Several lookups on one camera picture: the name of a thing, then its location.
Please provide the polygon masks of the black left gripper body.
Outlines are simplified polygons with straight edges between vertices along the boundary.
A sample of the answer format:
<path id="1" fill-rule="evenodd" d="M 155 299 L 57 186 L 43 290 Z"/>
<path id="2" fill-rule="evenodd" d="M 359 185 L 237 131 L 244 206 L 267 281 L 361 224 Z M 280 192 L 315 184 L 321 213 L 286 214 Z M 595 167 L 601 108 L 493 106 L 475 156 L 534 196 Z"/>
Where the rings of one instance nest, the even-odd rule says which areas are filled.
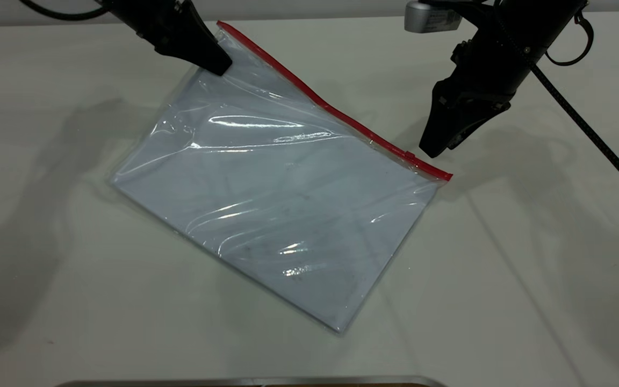
<path id="1" fill-rule="evenodd" d="M 170 41 L 186 10 L 183 1 L 103 1 L 103 7 L 154 47 Z"/>

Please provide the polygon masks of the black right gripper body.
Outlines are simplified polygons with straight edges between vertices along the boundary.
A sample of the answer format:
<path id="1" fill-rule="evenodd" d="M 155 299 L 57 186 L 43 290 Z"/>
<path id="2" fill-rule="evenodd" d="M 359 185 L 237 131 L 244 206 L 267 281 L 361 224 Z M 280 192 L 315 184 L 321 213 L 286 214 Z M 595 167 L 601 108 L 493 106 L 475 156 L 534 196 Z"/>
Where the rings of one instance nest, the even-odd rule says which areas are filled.
<path id="1" fill-rule="evenodd" d="M 545 54 L 545 37 L 473 37 L 452 54 L 455 69 L 435 84 L 433 105 L 455 107 L 468 102 L 508 107 L 530 68 Z"/>

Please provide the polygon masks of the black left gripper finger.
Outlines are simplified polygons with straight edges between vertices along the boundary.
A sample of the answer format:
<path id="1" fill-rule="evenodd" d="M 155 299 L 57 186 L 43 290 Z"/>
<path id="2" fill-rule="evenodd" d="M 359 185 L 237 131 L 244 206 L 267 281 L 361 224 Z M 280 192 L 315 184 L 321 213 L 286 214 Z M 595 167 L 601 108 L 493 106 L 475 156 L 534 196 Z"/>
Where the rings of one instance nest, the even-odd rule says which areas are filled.
<path id="1" fill-rule="evenodd" d="M 223 76 L 233 60 L 204 24 L 194 3 L 167 3 L 156 22 L 155 51 Z"/>

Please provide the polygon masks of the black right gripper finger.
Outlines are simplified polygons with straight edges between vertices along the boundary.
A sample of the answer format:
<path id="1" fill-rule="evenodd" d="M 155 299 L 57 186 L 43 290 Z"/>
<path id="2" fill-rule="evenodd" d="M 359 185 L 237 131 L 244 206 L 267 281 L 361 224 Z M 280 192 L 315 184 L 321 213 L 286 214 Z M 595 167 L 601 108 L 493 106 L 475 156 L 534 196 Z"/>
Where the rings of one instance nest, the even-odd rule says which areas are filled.
<path id="1" fill-rule="evenodd" d="M 449 150 L 453 150 L 464 142 L 471 134 L 489 120 L 495 118 L 511 107 L 510 102 L 466 101 L 454 108 L 454 137 L 449 142 Z"/>
<path id="2" fill-rule="evenodd" d="M 472 104 L 446 105 L 433 101 L 420 149 L 429 157 L 438 157 L 445 150 L 457 147 L 473 121 L 473 108 Z"/>

